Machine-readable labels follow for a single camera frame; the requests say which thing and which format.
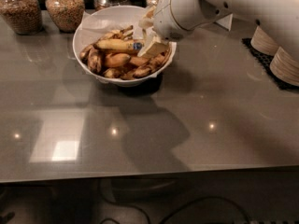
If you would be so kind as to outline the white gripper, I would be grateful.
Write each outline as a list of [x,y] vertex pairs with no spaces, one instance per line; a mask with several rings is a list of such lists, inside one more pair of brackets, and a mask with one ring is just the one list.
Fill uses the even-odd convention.
[[152,58],[166,51],[168,41],[179,42],[195,29],[199,24],[199,14],[199,0],[160,0],[157,7],[146,7],[138,25],[142,29],[153,26],[157,34],[146,36],[137,56]]

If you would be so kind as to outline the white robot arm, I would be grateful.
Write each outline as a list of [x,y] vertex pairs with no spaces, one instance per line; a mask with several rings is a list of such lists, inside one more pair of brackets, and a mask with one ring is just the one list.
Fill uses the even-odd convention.
[[299,0],[160,0],[141,57],[153,57],[169,41],[228,14],[254,22],[296,61],[299,60]]

